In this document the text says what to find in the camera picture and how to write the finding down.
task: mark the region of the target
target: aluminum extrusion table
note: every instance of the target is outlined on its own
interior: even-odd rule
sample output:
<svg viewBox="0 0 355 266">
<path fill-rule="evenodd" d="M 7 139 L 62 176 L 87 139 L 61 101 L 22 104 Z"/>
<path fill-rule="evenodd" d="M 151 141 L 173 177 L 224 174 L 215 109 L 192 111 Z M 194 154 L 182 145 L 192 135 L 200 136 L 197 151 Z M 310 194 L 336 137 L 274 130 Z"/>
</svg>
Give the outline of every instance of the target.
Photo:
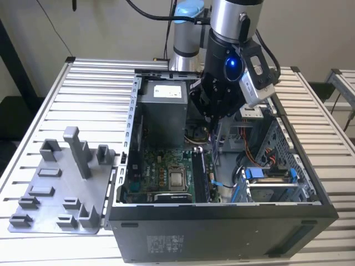
<svg viewBox="0 0 355 266">
<path fill-rule="evenodd" d="M 135 68 L 166 69 L 167 65 L 93 59 L 65 63 L 0 179 L 0 262 L 11 266 L 124 264 L 111 231 L 102 229 L 94 236 L 25 234 L 10 233 L 7 227 L 41 160 L 44 139 L 57 139 L 64 147 L 65 127 L 78 126 L 79 137 L 90 147 L 100 143 L 120 150 Z M 301 73 L 282 68 L 276 92 L 339 220 L 290 260 L 171 265 L 355 265 L 355 147 Z"/>
</svg>

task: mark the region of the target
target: white wall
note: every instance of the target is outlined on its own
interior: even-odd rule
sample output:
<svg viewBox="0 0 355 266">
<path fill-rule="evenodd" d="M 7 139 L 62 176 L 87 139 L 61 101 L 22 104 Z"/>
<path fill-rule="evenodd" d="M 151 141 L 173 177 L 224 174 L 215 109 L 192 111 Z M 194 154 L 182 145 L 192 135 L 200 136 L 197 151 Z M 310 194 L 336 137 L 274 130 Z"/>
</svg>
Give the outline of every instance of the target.
<svg viewBox="0 0 355 266">
<path fill-rule="evenodd" d="M 152 14 L 169 10 L 169 0 L 134 2 Z M 75 56 L 163 55 L 166 22 L 140 16 L 124 0 L 78 0 L 76 12 L 70 0 L 41 3 Z M 354 10 L 354 0 L 265 0 L 259 29 L 281 65 L 296 65 L 308 80 L 323 81 L 331 68 L 355 69 Z M 64 45 L 35 0 L 0 0 L 0 17 L 33 86 L 45 95 L 68 56 Z"/>
<path fill-rule="evenodd" d="M 6 96 L 18 96 L 18 91 L 3 60 L 0 58 L 0 103 Z"/>
</svg>

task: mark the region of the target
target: gray plastic holder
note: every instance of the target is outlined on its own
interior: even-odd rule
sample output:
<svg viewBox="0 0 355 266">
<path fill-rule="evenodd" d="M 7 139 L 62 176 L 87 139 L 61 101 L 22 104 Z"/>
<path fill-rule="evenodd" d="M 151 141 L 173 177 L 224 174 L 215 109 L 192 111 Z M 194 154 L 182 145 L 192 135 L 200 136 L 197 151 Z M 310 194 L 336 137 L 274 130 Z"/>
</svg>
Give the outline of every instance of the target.
<svg viewBox="0 0 355 266">
<path fill-rule="evenodd" d="M 56 140 L 43 142 L 43 159 L 9 220 L 9 231 L 97 233 L 115 152 L 105 145 L 89 149 L 78 133 L 77 127 L 65 130 L 70 148 L 60 148 Z"/>
</svg>

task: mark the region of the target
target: motherboard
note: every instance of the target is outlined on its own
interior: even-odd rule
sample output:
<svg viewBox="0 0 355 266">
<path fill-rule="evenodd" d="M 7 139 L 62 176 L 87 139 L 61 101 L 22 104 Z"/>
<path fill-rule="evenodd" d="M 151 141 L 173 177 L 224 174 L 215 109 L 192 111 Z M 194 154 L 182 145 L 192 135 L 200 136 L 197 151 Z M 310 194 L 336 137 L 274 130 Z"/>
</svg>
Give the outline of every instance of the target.
<svg viewBox="0 0 355 266">
<path fill-rule="evenodd" d="M 193 156 L 192 151 L 185 150 L 145 150 L 142 174 L 140 178 L 130 180 L 128 184 L 128 202 L 159 202 L 157 197 L 167 195 L 187 196 L 191 198 L 191 202 L 196 202 L 196 191 L 199 193 L 204 188 L 197 187 L 199 185 L 195 187 L 194 178 L 201 180 L 201 186 L 206 184 L 208 189 L 211 187 L 211 193 L 208 191 L 210 201 L 217 198 L 209 179 L 214 176 L 211 152 L 203 153 L 201 163 L 194 163 L 196 160 Z M 199 167 L 205 172 L 194 177 Z"/>
</svg>

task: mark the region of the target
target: label sticker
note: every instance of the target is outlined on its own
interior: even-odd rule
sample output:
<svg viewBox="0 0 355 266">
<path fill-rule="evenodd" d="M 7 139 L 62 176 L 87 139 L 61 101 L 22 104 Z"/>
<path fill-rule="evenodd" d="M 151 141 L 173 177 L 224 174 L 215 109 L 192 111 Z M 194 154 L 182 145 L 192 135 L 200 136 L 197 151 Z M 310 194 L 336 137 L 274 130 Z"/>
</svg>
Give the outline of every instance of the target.
<svg viewBox="0 0 355 266">
<path fill-rule="evenodd" d="M 181 86 L 155 85 L 155 98 L 181 98 Z"/>
<path fill-rule="evenodd" d="M 149 253 L 181 253 L 184 236 L 147 236 Z"/>
</svg>

